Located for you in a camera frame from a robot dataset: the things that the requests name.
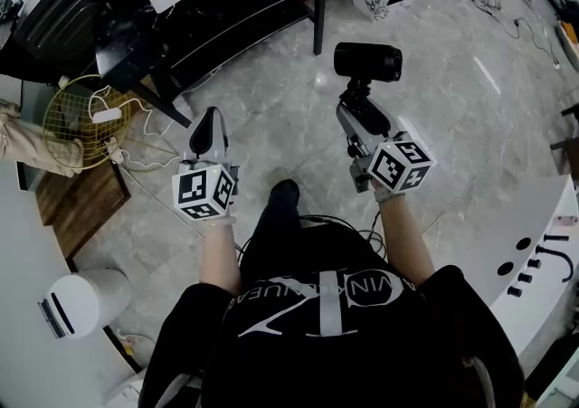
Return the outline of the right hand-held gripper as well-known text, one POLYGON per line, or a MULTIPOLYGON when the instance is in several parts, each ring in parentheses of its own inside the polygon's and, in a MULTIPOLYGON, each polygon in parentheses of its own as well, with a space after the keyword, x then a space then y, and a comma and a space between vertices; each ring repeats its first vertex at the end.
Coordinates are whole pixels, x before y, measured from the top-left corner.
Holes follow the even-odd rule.
POLYGON ((369 191, 372 179, 393 194, 415 190, 436 166, 436 160, 419 138, 401 131, 393 114, 372 98, 368 102, 370 133, 375 135, 368 135, 369 145, 365 144, 362 125, 348 108, 340 102, 336 110, 346 134, 347 153, 352 158, 349 171, 356 191, 359 194, 369 191))

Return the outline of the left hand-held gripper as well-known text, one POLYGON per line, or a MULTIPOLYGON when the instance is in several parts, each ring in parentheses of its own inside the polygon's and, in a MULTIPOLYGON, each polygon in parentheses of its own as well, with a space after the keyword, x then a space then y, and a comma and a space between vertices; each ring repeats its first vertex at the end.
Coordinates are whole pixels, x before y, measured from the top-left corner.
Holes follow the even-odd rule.
POLYGON ((172 177, 173 206, 194 221, 221 218, 238 194, 239 167, 227 156, 223 113, 208 108, 190 139, 172 177))

